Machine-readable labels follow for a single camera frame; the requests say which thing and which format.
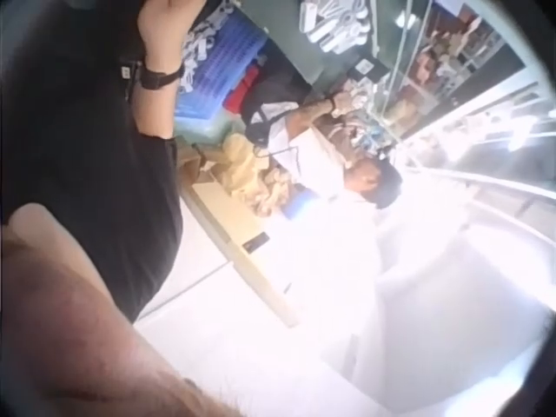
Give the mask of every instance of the dark hair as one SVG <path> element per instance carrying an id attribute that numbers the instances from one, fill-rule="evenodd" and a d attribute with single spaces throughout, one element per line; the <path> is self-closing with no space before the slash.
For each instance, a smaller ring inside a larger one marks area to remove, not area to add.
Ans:
<path id="1" fill-rule="evenodd" d="M 381 171 L 381 178 L 377 186 L 370 191 L 361 193 L 368 202 L 376 205 L 378 209 L 385 209 L 396 201 L 401 193 L 403 180 L 400 172 L 388 159 L 373 159 L 376 167 Z"/>

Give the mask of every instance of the red item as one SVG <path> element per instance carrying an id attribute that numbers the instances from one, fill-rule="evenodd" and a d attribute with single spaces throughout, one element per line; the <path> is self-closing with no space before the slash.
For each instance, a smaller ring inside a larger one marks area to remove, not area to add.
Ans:
<path id="1" fill-rule="evenodd" d="M 239 115 L 242 111 L 242 103 L 243 98 L 253 85 L 253 82 L 259 75 L 259 66 L 256 64 L 251 65 L 245 74 L 245 77 L 237 84 L 237 87 L 229 93 L 228 97 L 224 101 L 224 109 L 233 113 L 235 115 Z"/>

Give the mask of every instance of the black wristwatch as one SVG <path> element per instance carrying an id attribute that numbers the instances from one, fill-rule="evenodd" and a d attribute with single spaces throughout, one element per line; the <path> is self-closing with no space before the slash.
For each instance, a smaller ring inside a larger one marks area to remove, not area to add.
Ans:
<path id="1" fill-rule="evenodd" d="M 139 82 L 144 89 L 161 89 L 162 87 L 173 83 L 175 80 L 182 78 L 184 73 L 185 66 L 183 63 L 180 66 L 180 69 L 172 74 L 151 71 L 147 68 L 145 63 L 143 63 Z"/>

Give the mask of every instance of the pile of white objects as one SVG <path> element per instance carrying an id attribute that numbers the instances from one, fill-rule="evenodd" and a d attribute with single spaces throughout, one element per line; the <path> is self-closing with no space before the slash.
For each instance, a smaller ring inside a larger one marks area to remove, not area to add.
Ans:
<path id="1" fill-rule="evenodd" d="M 209 50 L 215 46 L 216 33 L 226 23 L 234 8 L 232 0 L 223 0 L 218 9 L 188 33 L 182 46 L 182 60 L 185 67 L 180 81 L 182 91 L 188 93 L 193 91 L 195 71 L 199 63 L 207 59 Z"/>
<path id="2" fill-rule="evenodd" d="M 300 31 L 325 52 L 364 45 L 371 31 L 366 0 L 303 0 Z"/>

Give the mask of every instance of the white shirt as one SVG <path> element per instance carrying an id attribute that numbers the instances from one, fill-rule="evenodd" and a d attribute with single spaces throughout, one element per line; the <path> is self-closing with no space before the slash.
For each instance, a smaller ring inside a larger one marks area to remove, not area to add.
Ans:
<path id="1" fill-rule="evenodd" d="M 296 109 L 296 103 L 263 104 L 261 111 L 267 119 Z M 260 122 L 255 113 L 252 122 Z M 343 156 L 316 128 L 307 129 L 291 141 L 286 131 L 286 120 L 281 118 L 270 127 L 268 153 L 286 169 L 295 181 L 323 198 L 338 195 L 344 189 Z"/>

